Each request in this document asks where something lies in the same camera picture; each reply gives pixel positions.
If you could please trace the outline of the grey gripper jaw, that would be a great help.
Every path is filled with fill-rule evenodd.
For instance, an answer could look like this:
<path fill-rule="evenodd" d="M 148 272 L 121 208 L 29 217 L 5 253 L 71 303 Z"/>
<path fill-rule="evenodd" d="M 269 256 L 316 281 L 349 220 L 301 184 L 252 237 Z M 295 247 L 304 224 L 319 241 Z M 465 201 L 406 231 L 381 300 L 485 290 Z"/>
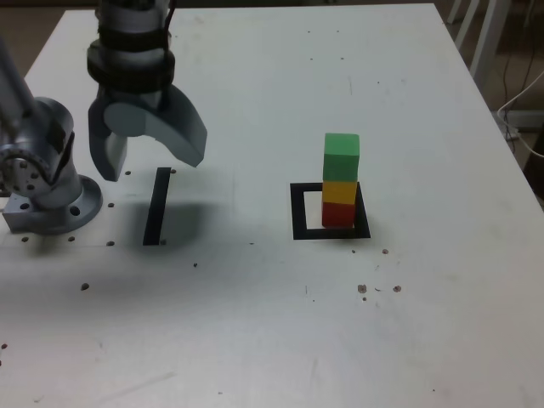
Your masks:
<path fill-rule="evenodd" d="M 88 140 L 93 163 L 100 175 L 106 181 L 116 182 L 126 159 L 128 142 L 105 123 L 105 111 L 112 102 L 105 89 L 99 87 L 88 109 Z"/>
<path fill-rule="evenodd" d="M 163 110 L 114 103 L 106 108 L 105 123 L 125 138 L 152 137 L 189 166 L 197 167 L 204 158 L 207 129 L 192 102 L 173 85 Z"/>

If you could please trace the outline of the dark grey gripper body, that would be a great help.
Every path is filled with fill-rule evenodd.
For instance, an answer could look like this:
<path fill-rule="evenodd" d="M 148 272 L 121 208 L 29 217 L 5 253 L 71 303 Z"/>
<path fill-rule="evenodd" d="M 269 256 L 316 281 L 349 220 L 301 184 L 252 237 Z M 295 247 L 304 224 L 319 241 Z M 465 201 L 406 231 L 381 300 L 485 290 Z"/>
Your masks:
<path fill-rule="evenodd" d="M 98 110 L 104 111 L 109 105 L 114 103 L 126 103 L 143 107 L 148 111 L 160 111 L 164 109 L 167 103 L 167 95 L 171 85 L 150 93 L 129 93 L 115 88 L 104 86 L 99 87 L 98 91 Z"/>

